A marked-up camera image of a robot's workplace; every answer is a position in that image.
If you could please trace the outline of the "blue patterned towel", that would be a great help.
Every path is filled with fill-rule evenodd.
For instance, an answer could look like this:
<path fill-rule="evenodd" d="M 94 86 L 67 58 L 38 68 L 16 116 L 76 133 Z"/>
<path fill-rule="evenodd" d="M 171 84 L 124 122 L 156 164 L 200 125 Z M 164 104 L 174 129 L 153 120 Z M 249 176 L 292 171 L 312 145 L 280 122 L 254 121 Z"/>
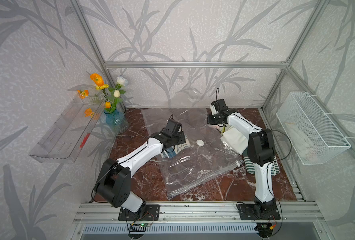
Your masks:
<path fill-rule="evenodd" d="M 190 144 L 188 138 L 185 138 L 185 143 L 170 147 L 170 148 L 166 149 L 165 151 L 163 151 L 160 155 L 162 158 L 172 159 L 181 151 L 183 151 L 187 148 L 190 148 L 190 146 L 191 146 L 191 144 Z"/>

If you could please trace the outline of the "clear plastic vacuum bag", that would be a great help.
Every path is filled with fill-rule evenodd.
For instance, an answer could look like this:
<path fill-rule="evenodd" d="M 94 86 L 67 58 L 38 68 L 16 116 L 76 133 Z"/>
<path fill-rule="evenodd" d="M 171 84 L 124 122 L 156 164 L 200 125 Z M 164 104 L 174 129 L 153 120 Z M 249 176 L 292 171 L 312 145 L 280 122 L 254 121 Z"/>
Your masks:
<path fill-rule="evenodd" d="M 172 159 L 157 155 L 168 199 L 233 170 L 242 163 L 241 155 L 221 141 L 218 126 L 207 125 L 208 104 L 197 107 L 197 100 L 199 93 L 192 90 L 177 93 L 169 107 L 142 110 L 149 134 L 161 131 L 168 119 L 173 118 L 182 124 L 182 131 L 191 144 L 190 148 Z M 204 146 L 198 146 L 197 140 L 204 141 Z"/>

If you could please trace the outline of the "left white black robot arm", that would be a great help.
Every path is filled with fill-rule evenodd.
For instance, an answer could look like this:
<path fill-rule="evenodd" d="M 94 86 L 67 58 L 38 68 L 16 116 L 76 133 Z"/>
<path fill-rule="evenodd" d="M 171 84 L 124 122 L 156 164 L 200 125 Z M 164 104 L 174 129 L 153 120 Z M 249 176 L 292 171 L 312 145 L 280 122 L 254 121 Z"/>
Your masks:
<path fill-rule="evenodd" d="M 100 170 L 98 179 L 92 190 L 92 198 L 101 196 L 115 208 L 123 208 L 134 214 L 142 214 L 146 201 L 131 190 L 131 179 L 134 174 L 149 160 L 186 142 L 184 132 L 171 136 L 154 133 L 140 147 L 117 160 L 107 159 Z"/>

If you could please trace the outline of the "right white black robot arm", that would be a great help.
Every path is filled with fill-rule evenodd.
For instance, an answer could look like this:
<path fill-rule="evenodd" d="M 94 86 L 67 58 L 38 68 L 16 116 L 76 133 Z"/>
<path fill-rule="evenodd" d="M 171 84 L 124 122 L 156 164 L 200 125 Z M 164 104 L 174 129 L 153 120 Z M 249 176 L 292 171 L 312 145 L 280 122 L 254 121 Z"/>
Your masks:
<path fill-rule="evenodd" d="M 275 156 L 272 131 L 254 125 L 235 110 L 221 111 L 215 107 L 211 107 L 210 110 L 211 113 L 207 116 L 209 125 L 231 126 L 248 140 L 247 156 L 253 163 L 255 171 L 255 204 L 274 204 L 274 195 L 271 192 L 271 169 Z"/>

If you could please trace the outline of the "white round bag valve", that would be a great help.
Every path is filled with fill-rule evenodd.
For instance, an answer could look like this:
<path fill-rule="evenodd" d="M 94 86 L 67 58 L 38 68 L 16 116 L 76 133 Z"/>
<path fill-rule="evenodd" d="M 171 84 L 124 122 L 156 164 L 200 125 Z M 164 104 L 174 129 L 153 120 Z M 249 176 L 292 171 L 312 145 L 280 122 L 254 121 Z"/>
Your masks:
<path fill-rule="evenodd" d="M 198 146 L 202 147 L 202 146 L 204 146 L 204 141 L 202 141 L 202 140 L 197 140 L 197 141 L 196 141 L 196 144 L 197 144 Z"/>

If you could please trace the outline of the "green white striped towel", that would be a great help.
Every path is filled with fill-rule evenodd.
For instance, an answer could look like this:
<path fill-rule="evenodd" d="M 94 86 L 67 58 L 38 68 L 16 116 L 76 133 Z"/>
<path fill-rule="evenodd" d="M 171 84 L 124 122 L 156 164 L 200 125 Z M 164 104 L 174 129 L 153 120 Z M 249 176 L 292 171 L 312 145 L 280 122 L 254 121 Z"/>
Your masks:
<path fill-rule="evenodd" d="M 255 175 L 255 170 L 254 170 L 254 166 L 252 161 L 249 159 L 248 155 L 247 155 L 247 150 L 245 150 L 242 154 L 243 157 L 243 162 L 246 168 L 246 171 L 249 174 Z M 272 176 L 276 176 L 280 173 L 280 167 L 278 165 L 278 163 L 274 162 L 272 163 L 272 168 L 271 168 L 271 175 Z"/>

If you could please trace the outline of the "blue glass vase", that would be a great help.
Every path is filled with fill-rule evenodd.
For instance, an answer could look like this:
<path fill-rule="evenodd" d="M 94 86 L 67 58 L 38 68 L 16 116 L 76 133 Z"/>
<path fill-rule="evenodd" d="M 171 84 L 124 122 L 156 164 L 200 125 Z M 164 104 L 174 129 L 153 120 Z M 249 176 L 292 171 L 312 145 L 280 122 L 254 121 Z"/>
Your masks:
<path fill-rule="evenodd" d="M 112 113 L 109 113 L 104 110 L 104 114 L 106 116 L 106 124 L 114 133 L 122 134 L 128 129 L 129 123 L 123 112 L 115 110 Z"/>

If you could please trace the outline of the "orange white artificial flowers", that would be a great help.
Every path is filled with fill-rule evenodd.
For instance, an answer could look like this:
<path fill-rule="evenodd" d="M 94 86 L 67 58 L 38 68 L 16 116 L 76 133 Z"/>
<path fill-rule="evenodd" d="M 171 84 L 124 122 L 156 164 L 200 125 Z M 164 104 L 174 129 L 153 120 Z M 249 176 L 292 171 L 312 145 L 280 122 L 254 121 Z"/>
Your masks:
<path fill-rule="evenodd" d="M 118 104 L 122 102 L 121 95 L 126 93 L 126 91 L 123 90 L 125 83 L 120 82 L 114 87 L 111 87 L 104 82 L 102 76 L 96 73 L 91 74 L 90 79 L 95 84 L 96 90 L 103 94 L 104 113 L 110 117 L 114 116 L 117 112 Z"/>

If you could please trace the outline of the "white cloth in basket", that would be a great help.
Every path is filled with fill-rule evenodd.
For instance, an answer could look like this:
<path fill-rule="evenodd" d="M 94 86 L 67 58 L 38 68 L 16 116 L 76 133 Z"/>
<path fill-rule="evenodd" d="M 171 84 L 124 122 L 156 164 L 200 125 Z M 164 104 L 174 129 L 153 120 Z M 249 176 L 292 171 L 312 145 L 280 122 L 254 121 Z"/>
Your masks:
<path fill-rule="evenodd" d="M 309 159 L 312 155 L 314 155 L 314 143 L 309 139 L 309 137 L 294 123 L 285 122 L 284 124 L 288 131 L 287 134 L 290 137 L 299 157 L 302 159 Z"/>

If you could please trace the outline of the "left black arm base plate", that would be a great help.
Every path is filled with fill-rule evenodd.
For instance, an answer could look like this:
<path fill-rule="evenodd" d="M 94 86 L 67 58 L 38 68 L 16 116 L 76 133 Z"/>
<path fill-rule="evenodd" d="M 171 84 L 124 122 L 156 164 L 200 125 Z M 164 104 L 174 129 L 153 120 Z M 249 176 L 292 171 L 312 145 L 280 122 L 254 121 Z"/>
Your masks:
<path fill-rule="evenodd" d="M 159 219 L 160 207 L 160 205 L 146 204 L 142 205 L 137 212 L 131 212 L 127 209 L 121 208 L 118 221 L 157 221 Z"/>

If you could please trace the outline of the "aluminium cage frame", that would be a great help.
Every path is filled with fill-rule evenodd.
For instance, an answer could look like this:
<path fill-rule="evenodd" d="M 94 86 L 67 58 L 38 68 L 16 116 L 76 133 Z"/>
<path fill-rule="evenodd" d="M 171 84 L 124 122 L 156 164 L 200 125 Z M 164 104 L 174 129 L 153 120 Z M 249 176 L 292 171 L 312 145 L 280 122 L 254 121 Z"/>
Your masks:
<path fill-rule="evenodd" d="M 110 76 L 110 69 L 279 69 L 279 75 L 271 87 L 268 97 L 264 100 L 262 109 L 266 109 L 269 103 L 272 103 L 272 98 L 278 92 L 278 88 L 281 86 L 284 77 L 288 76 L 292 79 L 293 83 L 297 86 L 301 93 L 305 96 L 311 98 L 315 104 L 321 108 L 328 119 L 336 126 L 336 129 L 343 135 L 344 140 L 347 141 L 345 147 L 349 148 L 349 153 L 355 159 L 355 140 L 353 135 L 348 132 L 348 130 L 337 120 L 337 115 L 333 115 L 329 112 L 327 106 L 319 99 L 314 90 L 303 81 L 299 74 L 291 66 L 297 54 L 300 52 L 302 46 L 305 44 L 306 39 L 310 36 L 313 28 L 316 26 L 317 22 L 320 20 L 321 16 L 325 12 L 328 6 L 341 6 L 348 7 L 348 1 L 314 1 L 312 8 L 312 14 L 307 20 L 304 29 L 300 33 L 298 40 L 295 43 L 293 50 L 291 51 L 289 57 L 285 61 L 281 62 L 213 62 L 213 61 L 159 61 L 159 62 L 106 62 L 103 60 L 102 54 L 97 46 L 97 42 L 93 36 L 93 32 L 88 25 L 86 18 L 87 10 L 79 3 L 79 1 L 72 1 L 73 8 L 79 18 L 79 22 L 87 35 L 90 44 L 95 51 L 98 58 L 98 62 L 103 69 L 103 74 L 107 77 Z"/>

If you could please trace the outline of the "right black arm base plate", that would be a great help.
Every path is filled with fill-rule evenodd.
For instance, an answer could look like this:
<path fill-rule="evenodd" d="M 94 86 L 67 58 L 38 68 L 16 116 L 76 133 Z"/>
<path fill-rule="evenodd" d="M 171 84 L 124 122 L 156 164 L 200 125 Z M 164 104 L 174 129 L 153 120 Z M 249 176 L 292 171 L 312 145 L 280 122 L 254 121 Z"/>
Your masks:
<path fill-rule="evenodd" d="M 236 208 L 241 220 L 280 220 L 280 211 L 277 208 L 275 200 L 261 203 L 255 201 L 253 204 L 237 202 Z"/>

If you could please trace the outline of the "clear acrylic wall shelf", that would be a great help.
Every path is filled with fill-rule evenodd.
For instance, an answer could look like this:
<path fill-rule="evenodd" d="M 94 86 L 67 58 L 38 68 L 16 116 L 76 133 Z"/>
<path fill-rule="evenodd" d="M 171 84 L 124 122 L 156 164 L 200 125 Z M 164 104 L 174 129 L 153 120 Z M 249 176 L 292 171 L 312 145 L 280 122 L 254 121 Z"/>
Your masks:
<path fill-rule="evenodd" d="M 74 163 L 82 151 L 83 137 L 93 131 L 103 110 L 101 98 L 75 97 L 32 148 L 29 156 L 40 163 Z"/>

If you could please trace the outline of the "aluminium front rail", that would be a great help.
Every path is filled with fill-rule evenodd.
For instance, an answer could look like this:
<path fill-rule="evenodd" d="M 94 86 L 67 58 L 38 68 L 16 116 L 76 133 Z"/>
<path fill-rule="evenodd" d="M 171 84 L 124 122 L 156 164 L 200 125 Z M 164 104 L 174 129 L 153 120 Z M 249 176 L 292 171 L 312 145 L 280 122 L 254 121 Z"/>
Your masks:
<path fill-rule="evenodd" d="M 156 214 L 147 214 L 141 221 L 155 224 L 172 223 L 241 223 L 235 202 L 154 202 L 160 205 Z M 315 202 L 281 202 L 278 205 L 281 219 L 244 220 L 245 223 L 271 222 L 324 222 L 325 219 Z M 74 217 L 74 224 L 120 223 L 122 211 L 109 204 L 81 204 Z"/>

